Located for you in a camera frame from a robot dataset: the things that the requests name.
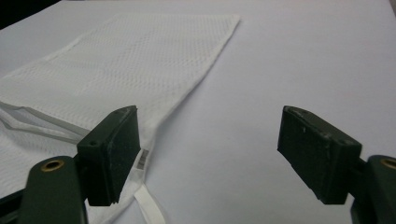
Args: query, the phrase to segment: white surface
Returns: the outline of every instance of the white surface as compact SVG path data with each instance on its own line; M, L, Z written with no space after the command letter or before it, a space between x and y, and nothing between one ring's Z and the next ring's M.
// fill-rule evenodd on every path
M350 223L276 151L283 105L396 157L396 22L388 0L61 2L0 31L0 75L119 12L239 14L208 77L161 127L147 186L169 223ZM143 223L133 203L117 223Z

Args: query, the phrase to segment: white mesh bag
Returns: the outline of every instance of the white mesh bag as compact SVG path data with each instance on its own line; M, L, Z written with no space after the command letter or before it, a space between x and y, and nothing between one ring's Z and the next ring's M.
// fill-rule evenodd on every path
M121 14L1 78L0 197L24 188L37 162L74 156L85 134L127 105L138 108L148 152L136 161L146 160L159 125L204 78L238 22L235 15ZM144 173L134 165L120 203L88 207L90 222L114 219L136 197Z

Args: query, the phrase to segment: brass rivet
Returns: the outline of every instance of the brass rivet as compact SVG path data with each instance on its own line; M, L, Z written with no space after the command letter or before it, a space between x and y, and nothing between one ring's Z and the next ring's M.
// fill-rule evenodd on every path
M48 161L46 164L41 166L41 171L42 172L51 172L51 171L58 170L62 166L64 166L64 161L59 161L59 160Z
M390 169L396 170L396 160L382 159L381 163Z

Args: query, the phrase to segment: clamp jaw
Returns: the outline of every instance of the clamp jaw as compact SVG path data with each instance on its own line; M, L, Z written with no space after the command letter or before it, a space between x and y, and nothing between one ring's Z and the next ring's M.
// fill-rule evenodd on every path
M315 114L283 108L278 151L324 204L350 193L354 224L396 223L396 159L360 159L361 144Z
M36 164L26 188L0 200L0 223L86 224L86 199L117 203L140 151L136 112L132 105L110 113L78 143L75 158Z

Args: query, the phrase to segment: white table surface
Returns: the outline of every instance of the white table surface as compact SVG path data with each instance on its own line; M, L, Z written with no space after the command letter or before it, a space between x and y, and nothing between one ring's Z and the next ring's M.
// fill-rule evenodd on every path
M0 31L0 76L116 13L239 14L205 80L161 127L147 174L168 223L350 223L276 151L283 105L396 157L396 20L388 0L63 1ZM136 202L116 223L144 223Z

